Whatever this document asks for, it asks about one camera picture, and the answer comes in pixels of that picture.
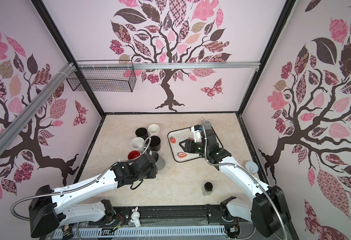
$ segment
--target strawberry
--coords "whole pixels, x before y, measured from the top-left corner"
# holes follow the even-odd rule
[[[176,139],[175,139],[174,137],[170,137],[170,138],[169,138],[169,141],[170,141],[171,143],[176,143]]]
[[[184,158],[184,157],[187,156],[187,154],[184,153],[184,152],[178,152],[178,153],[177,153],[177,156],[178,156],[179,158]]]

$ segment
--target black wire basket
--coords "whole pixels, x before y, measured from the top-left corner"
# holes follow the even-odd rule
[[[132,61],[121,67],[80,67],[66,79],[73,91],[133,92],[136,75]]]

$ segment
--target tree mural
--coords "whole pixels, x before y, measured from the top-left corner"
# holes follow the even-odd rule
[[[5,55],[8,45],[1,42],[1,38],[0,32],[0,60],[5,60],[8,58]],[[10,37],[7,37],[7,41],[14,50],[14,56],[0,64],[2,77],[0,78],[0,134],[32,101],[32,92],[39,94],[41,90],[37,86],[47,84],[52,77],[48,64],[39,70],[33,54],[26,58],[24,49],[17,41]],[[23,91],[23,86],[27,86],[27,90]],[[42,153],[42,148],[48,146],[47,139],[54,137],[48,129],[63,124],[63,121],[59,120],[65,112],[67,103],[67,99],[60,99],[63,91],[62,83],[19,133],[21,141],[15,140],[18,144],[1,154],[0,159],[5,159],[4,163],[0,164],[2,168],[0,183],[4,190],[17,194],[17,184],[31,178],[32,172],[37,167],[36,164],[39,168],[59,168],[63,185],[67,184],[68,174],[73,175],[77,171],[78,167],[74,170],[71,168],[77,154],[73,159],[65,162],[63,159],[44,156]],[[73,102],[73,106],[76,106],[79,113],[73,124],[85,123],[83,115],[87,110],[77,101]]]
[[[120,16],[129,23],[123,25],[114,20],[111,21],[115,35],[123,42],[112,40],[110,46],[112,51],[120,55],[120,63],[130,59],[135,63],[225,62],[231,55],[221,53],[229,42],[218,42],[225,31],[225,29],[219,29],[223,22],[221,8],[214,12],[218,7],[218,0],[212,2],[209,0],[142,0],[138,1],[140,6],[135,0],[119,0],[119,2],[130,7],[115,13],[115,16]],[[165,12],[168,2],[170,9]],[[143,14],[133,7],[139,7]],[[187,12],[193,8],[192,18],[185,20]],[[193,19],[200,19],[202,22],[196,22],[190,28],[189,21]],[[131,50],[133,54],[123,54],[125,50]],[[156,109],[168,106],[169,110],[175,112],[177,110],[173,109],[173,106],[184,106],[184,104],[174,99],[169,80],[183,81],[184,76],[187,75],[190,80],[197,81],[196,77],[203,78],[214,72],[213,69],[193,69],[193,74],[183,69],[135,70],[136,76],[140,75],[142,82],[145,80],[152,84],[160,82],[164,89],[167,99]],[[222,92],[221,81],[217,83],[212,88],[201,90],[207,93],[207,96],[213,97]]]
[[[307,159],[310,185],[317,179],[323,195],[350,218],[347,196],[351,198],[351,191],[344,186],[351,188],[351,164],[337,154],[351,152],[351,24],[348,28],[344,20],[331,19],[330,33],[334,41],[325,37],[312,40],[316,54],[304,45],[294,65],[288,62],[282,67],[282,79],[267,97],[276,110],[271,117],[279,133],[276,148],[272,155],[259,151],[266,160],[266,173],[269,168],[276,180],[274,165],[281,152],[292,145],[298,164]]]

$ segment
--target black lid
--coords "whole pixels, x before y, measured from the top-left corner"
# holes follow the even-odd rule
[[[205,191],[210,192],[212,190],[213,190],[213,185],[211,184],[211,182],[205,183]]]

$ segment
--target black mug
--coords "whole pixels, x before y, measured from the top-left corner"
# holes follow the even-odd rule
[[[146,128],[140,127],[136,130],[136,136],[145,140],[147,137],[149,137],[149,134]]]
[[[161,139],[157,136],[152,136],[151,138],[149,149],[150,151],[158,152],[161,149]]]

